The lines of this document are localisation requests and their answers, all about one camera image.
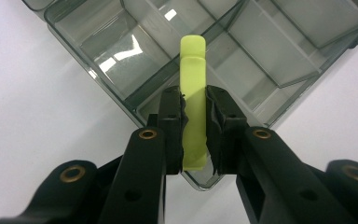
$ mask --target white surface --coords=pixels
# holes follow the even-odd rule
[[[122,154],[136,127],[23,3],[0,1],[0,217],[19,214],[51,170],[98,166]],[[324,169],[358,161],[358,48],[347,52],[275,126],[302,159]],[[226,176],[197,192],[169,176],[166,223],[247,223]]]

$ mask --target brass screw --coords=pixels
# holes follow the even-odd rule
[[[254,130],[253,135],[261,139],[268,139],[271,137],[271,134],[269,132],[264,131],[262,129]]]
[[[358,181],[358,167],[352,165],[344,165],[342,167],[342,172],[348,177]]]
[[[71,171],[77,171],[76,175],[70,175]],[[81,179],[83,175],[86,173],[86,169],[80,165],[73,165],[66,168],[60,175],[60,180],[63,183],[72,183],[76,182],[77,180]]]
[[[139,137],[146,140],[155,138],[156,136],[157,136],[157,132],[151,129],[146,129],[139,133]]]

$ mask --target transparent plastic tray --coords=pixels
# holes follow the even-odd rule
[[[206,39],[207,83],[226,89],[250,125],[270,126],[358,37],[356,5],[330,1],[351,12],[335,11],[340,18],[331,24],[353,23],[326,36],[321,18],[308,12],[304,23],[292,10],[298,6],[283,0],[58,0],[45,20],[138,126],[158,112],[161,91],[179,84],[184,35]],[[333,14],[325,1],[310,2]],[[318,34],[311,23],[320,25]],[[222,176],[208,160],[184,177],[205,190]]]

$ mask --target green marker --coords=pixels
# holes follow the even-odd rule
[[[202,170],[206,164],[206,62],[205,39],[187,35],[180,46],[180,89],[185,96],[185,126],[182,144],[184,170]]]

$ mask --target lime green highlighter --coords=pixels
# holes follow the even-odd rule
[[[186,35],[180,45],[180,90],[186,100],[188,117],[182,138],[185,171],[202,170],[207,161],[205,86],[205,39]]]

